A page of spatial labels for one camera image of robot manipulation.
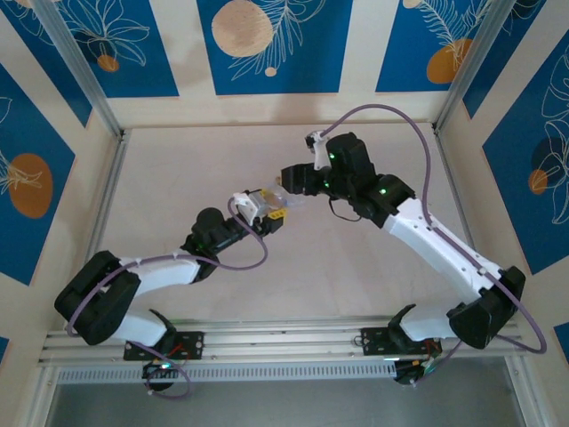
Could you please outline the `aluminium left side rail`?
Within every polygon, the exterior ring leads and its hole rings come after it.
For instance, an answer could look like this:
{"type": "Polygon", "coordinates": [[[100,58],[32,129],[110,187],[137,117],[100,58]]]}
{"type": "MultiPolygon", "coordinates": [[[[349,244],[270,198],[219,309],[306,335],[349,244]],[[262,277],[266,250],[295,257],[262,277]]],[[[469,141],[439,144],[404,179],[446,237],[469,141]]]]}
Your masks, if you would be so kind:
{"type": "MultiPolygon", "coordinates": [[[[108,177],[105,181],[104,189],[101,195],[100,204],[97,210],[95,223],[85,255],[85,266],[92,260],[100,249],[102,239],[108,224],[108,217],[116,194],[116,188],[119,183],[120,175],[124,166],[124,160],[128,145],[132,136],[131,130],[123,131],[121,140],[118,142],[115,154],[112,159],[111,167],[108,171],[108,177]]],[[[74,325],[92,299],[92,294],[96,294],[106,283],[107,276],[115,273],[121,268],[120,261],[114,256],[115,260],[103,266],[102,271],[96,272],[89,270],[86,284],[80,285],[73,278],[70,282],[72,285],[69,292],[72,302],[71,316],[65,326],[65,331],[70,337],[79,337],[80,334],[74,330],[74,325]]]]}

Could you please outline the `aluminium corner post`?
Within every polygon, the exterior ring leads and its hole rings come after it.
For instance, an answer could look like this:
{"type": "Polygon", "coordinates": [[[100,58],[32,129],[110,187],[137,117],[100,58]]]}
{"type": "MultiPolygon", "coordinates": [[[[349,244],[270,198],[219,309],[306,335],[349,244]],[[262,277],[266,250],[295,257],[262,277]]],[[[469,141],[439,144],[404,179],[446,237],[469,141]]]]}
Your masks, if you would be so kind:
{"type": "Polygon", "coordinates": [[[433,123],[434,133],[437,137],[442,134],[451,115],[469,89],[515,2],[516,0],[492,0],[490,3],[488,14],[481,22],[479,30],[455,79],[450,85],[445,101],[433,123]]]}
{"type": "Polygon", "coordinates": [[[51,0],[29,1],[45,32],[102,123],[121,141],[124,129],[118,123],[104,91],[56,5],[51,0]]]}

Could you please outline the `aluminium right corner post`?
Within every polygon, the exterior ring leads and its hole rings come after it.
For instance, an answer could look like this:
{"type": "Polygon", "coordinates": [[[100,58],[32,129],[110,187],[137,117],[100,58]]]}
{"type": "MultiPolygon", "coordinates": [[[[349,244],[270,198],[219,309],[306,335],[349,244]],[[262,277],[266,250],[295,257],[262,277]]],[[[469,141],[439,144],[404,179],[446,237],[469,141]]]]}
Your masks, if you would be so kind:
{"type": "Polygon", "coordinates": [[[488,14],[481,22],[479,30],[455,79],[450,85],[445,101],[433,123],[434,133],[437,137],[442,134],[451,115],[469,89],[515,2],[516,0],[492,0],[490,3],[488,14]]]}

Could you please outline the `aluminium right side rail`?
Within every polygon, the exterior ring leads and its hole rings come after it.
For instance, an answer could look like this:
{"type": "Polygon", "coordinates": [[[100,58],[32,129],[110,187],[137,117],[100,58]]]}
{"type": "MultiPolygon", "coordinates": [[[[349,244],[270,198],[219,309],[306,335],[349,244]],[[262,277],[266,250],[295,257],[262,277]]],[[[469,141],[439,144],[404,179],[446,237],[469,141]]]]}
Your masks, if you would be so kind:
{"type": "Polygon", "coordinates": [[[455,179],[453,169],[452,169],[451,164],[448,160],[448,156],[446,155],[444,144],[443,144],[442,139],[439,136],[437,131],[434,131],[434,135],[435,135],[435,140],[436,140],[439,156],[441,158],[443,167],[445,169],[445,174],[446,174],[447,180],[449,182],[451,192],[453,193],[454,203],[456,205],[458,215],[460,217],[461,228],[462,228],[464,236],[466,238],[466,242],[469,244],[470,247],[472,247],[473,249],[475,249],[477,251],[477,245],[476,245],[475,239],[473,238],[473,235],[472,235],[472,229],[469,226],[469,222],[468,222],[465,210],[464,210],[464,204],[462,203],[462,200],[461,200],[461,194],[460,194],[459,188],[457,186],[457,181],[455,179]]]}

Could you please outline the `aluminium left corner post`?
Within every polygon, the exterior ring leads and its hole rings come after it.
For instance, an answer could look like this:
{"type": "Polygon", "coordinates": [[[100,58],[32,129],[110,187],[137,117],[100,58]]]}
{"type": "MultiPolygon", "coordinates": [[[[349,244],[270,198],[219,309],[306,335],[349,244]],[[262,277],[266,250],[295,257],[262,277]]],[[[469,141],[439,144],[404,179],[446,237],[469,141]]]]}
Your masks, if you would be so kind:
{"type": "Polygon", "coordinates": [[[51,0],[29,1],[45,32],[102,123],[121,141],[124,129],[118,123],[104,91],[56,5],[51,0]]]}

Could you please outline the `aluminium front frame rail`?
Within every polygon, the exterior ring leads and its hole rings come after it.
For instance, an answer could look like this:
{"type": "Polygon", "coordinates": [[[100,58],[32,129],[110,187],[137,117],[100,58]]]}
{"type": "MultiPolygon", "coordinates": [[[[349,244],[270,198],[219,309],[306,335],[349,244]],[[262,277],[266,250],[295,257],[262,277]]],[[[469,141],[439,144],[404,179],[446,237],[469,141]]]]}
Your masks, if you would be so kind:
{"type": "MultiPolygon", "coordinates": [[[[386,326],[386,316],[297,318],[277,320],[208,321],[180,320],[183,332],[203,332],[201,362],[316,362],[361,360],[364,349],[356,337],[365,327],[386,326]]],[[[62,331],[47,334],[40,352],[40,367],[125,365],[124,344],[118,340],[89,346],[62,331]]]]}

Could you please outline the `clear plastic pill container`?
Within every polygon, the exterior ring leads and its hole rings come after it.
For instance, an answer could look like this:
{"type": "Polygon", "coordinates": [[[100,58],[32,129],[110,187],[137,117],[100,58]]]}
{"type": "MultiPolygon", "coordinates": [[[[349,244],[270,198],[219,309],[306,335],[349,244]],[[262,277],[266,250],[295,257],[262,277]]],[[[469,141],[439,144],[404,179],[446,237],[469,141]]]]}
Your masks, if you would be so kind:
{"type": "Polygon", "coordinates": [[[305,203],[303,196],[289,194],[281,185],[273,183],[266,189],[271,189],[278,195],[278,199],[265,199],[273,209],[297,208],[305,203]]]}

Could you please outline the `blue floral wall panel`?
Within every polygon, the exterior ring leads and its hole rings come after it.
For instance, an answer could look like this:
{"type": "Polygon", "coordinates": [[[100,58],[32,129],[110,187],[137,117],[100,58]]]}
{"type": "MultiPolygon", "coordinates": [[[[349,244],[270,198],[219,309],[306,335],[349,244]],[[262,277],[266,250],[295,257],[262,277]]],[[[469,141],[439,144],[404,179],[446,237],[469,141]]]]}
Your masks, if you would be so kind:
{"type": "Polygon", "coordinates": [[[32,283],[75,153],[0,64],[0,273],[32,283]]]}
{"type": "Polygon", "coordinates": [[[532,273],[569,255],[569,34],[483,150],[532,273]]]}
{"type": "Polygon", "coordinates": [[[54,0],[109,98],[177,97],[149,0],[54,0]]]}
{"type": "Polygon", "coordinates": [[[494,2],[399,0],[376,91],[447,90],[494,2]]]}
{"type": "Polygon", "coordinates": [[[353,0],[196,0],[219,96],[337,93],[353,0]]]}

